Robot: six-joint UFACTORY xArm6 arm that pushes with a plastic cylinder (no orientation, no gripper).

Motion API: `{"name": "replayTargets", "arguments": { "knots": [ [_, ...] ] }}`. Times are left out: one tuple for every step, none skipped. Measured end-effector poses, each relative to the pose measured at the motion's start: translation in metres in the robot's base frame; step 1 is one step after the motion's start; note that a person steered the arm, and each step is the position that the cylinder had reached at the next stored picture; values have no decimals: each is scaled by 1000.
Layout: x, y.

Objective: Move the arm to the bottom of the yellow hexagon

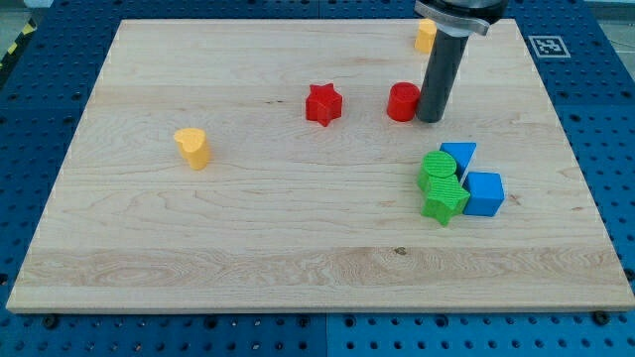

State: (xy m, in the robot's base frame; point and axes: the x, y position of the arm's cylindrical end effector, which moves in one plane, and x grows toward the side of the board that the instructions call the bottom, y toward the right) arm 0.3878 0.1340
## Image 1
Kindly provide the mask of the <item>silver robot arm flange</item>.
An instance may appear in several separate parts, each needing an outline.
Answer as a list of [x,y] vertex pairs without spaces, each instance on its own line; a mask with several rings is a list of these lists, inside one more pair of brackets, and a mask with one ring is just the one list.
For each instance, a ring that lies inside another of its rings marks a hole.
[[507,5],[508,0],[416,0],[414,11],[452,37],[485,36]]

